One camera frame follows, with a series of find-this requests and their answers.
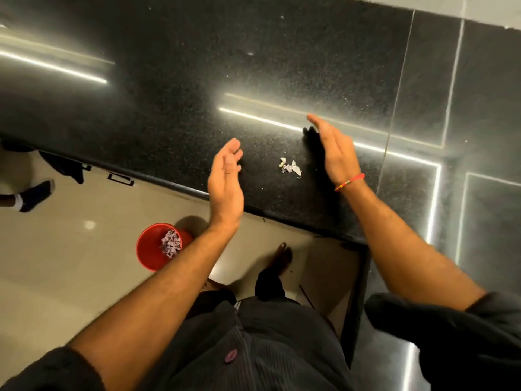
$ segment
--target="foot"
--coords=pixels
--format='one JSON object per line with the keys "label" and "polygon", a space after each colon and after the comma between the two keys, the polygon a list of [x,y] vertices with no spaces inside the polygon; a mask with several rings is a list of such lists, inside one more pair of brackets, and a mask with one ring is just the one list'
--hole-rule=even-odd
{"label": "foot", "polygon": [[272,268],[279,276],[284,273],[293,260],[293,251],[290,247],[286,246],[286,243],[282,243],[275,251],[273,259],[268,267]]}
{"label": "foot", "polygon": [[205,291],[218,291],[219,289],[225,288],[226,285],[219,284],[218,282],[215,282],[213,280],[206,280],[206,282],[203,285],[203,289],[201,289],[201,292]]}
{"label": "foot", "polygon": [[20,211],[27,213],[31,211],[36,205],[42,203],[47,199],[54,190],[54,180],[45,181],[35,187],[29,188],[17,196],[22,200],[22,207]]}

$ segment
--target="debris on floor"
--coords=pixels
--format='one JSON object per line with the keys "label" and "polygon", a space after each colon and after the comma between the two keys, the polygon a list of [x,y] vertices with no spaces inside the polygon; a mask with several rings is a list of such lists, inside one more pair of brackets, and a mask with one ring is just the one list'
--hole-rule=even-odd
{"label": "debris on floor", "polygon": [[302,170],[300,170],[300,167],[296,165],[295,161],[292,160],[290,165],[287,165],[287,159],[286,158],[280,158],[280,164],[279,168],[282,169],[282,172],[295,172],[295,174],[298,175],[298,178],[300,179],[300,176],[302,175]]}
{"label": "debris on floor", "polygon": [[175,230],[169,230],[161,239],[162,251],[172,259],[181,250],[181,238]]}

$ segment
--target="forearm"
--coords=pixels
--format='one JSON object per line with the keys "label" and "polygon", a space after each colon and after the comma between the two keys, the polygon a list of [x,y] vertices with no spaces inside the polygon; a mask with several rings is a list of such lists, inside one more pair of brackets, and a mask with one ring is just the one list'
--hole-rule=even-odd
{"label": "forearm", "polygon": [[233,236],[209,229],[69,342],[107,390],[131,390],[160,357]]}
{"label": "forearm", "polygon": [[363,181],[343,189],[389,290],[413,302],[457,310],[485,291],[451,260],[427,244]]}

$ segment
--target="pant leg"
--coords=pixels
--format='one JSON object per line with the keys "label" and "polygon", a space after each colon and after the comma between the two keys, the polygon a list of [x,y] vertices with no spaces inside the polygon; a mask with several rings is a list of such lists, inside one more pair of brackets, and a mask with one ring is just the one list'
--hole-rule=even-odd
{"label": "pant leg", "polygon": [[185,320],[203,313],[211,313],[215,308],[224,301],[235,305],[237,300],[232,291],[227,288],[219,289],[218,291],[204,291],[201,292],[195,299],[194,304],[188,311]]}
{"label": "pant leg", "polygon": [[259,273],[255,284],[255,296],[262,302],[285,298],[286,294],[276,270],[267,267]]}

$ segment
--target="white sock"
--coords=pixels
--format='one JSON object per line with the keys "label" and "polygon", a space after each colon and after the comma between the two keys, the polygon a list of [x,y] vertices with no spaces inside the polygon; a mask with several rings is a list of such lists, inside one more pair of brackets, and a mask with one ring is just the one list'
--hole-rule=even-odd
{"label": "white sock", "polygon": [[22,197],[18,194],[15,195],[15,205],[12,207],[15,211],[20,211],[23,206]]}

